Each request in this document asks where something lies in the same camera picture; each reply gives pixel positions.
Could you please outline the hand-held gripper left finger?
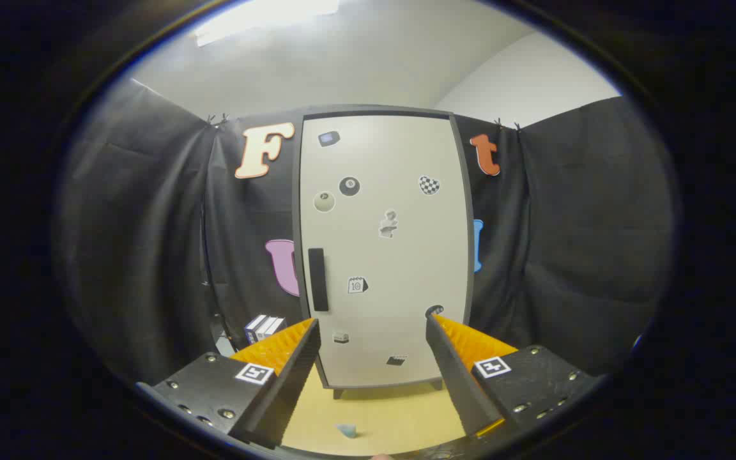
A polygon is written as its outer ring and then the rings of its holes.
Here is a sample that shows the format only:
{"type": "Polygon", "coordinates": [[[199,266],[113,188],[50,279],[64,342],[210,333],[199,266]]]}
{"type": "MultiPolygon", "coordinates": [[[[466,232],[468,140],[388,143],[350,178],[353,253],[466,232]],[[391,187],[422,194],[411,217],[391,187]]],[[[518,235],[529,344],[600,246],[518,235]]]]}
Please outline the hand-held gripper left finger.
{"type": "Polygon", "coordinates": [[[321,346],[307,318],[231,357],[207,352],[154,384],[145,399],[204,436],[240,449],[282,443],[321,346]]]}

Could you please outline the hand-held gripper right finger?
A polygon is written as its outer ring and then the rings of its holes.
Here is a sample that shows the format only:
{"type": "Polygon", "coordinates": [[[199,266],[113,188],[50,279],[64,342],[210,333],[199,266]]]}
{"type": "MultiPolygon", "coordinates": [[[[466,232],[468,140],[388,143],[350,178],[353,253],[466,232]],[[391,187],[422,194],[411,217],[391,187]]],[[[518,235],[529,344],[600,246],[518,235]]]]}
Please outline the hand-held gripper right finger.
{"type": "Polygon", "coordinates": [[[521,349],[435,312],[425,337],[467,436],[539,430],[603,383],[540,344],[521,349]]]}

